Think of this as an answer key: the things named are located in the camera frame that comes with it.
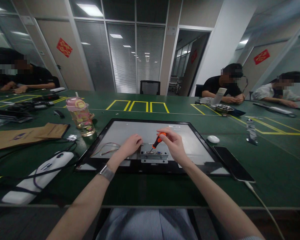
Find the white computer mouse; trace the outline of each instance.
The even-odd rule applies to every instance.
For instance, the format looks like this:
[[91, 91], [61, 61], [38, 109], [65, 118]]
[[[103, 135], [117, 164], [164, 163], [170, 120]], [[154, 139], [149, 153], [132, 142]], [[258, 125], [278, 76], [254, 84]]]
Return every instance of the white computer mouse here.
[[208, 136], [208, 140], [209, 140], [209, 142], [212, 142], [212, 143], [218, 143], [218, 142], [220, 142], [220, 139], [217, 138], [216, 136], [213, 136], [213, 135]]

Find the brown paper bag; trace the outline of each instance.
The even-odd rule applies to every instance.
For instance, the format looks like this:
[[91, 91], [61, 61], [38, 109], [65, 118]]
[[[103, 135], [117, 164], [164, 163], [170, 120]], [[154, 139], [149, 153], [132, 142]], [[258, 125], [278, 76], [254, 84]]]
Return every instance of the brown paper bag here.
[[36, 137], [37, 138], [62, 138], [64, 133], [68, 130], [69, 126], [70, 126], [69, 124], [47, 123]]
[[0, 131], [0, 149], [46, 140], [46, 138], [36, 138], [43, 128]]

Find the dark hair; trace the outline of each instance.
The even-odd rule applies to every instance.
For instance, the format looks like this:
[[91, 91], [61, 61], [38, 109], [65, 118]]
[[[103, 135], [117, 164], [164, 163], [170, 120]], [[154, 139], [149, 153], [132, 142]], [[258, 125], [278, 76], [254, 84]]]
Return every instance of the dark hair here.
[[0, 64], [14, 64], [15, 60], [24, 60], [25, 56], [14, 49], [0, 47]]
[[278, 82], [280, 79], [291, 79], [294, 83], [300, 83], [300, 72], [293, 71], [293, 72], [286, 72], [277, 76], [277, 78], [273, 79], [270, 83]]
[[231, 78], [241, 78], [243, 76], [242, 65], [240, 63], [231, 63], [223, 69], [223, 72], [230, 73]]

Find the white shirt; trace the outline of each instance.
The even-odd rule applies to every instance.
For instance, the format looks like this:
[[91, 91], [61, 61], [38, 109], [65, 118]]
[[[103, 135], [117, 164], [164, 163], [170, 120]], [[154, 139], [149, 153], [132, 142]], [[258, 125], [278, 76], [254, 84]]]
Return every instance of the white shirt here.
[[[254, 100], [261, 100], [265, 97], [273, 97], [274, 91], [272, 88], [272, 83], [268, 83], [259, 87], [253, 94], [252, 97]], [[300, 97], [294, 94], [291, 90], [285, 89], [283, 90], [283, 99], [294, 101], [298, 100]]]

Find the wristwatch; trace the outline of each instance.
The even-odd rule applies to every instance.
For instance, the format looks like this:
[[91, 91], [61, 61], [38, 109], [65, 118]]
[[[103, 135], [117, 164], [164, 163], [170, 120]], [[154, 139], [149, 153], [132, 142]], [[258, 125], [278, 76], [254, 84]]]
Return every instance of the wristwatch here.
[[111, 180], [114, 177], [114, 173], [108, 168], [107, 165], [105, 165], [104, 168], [98, 174], [104, 176], [106, 179], [109, 180], [109, 182], [111, 182]]

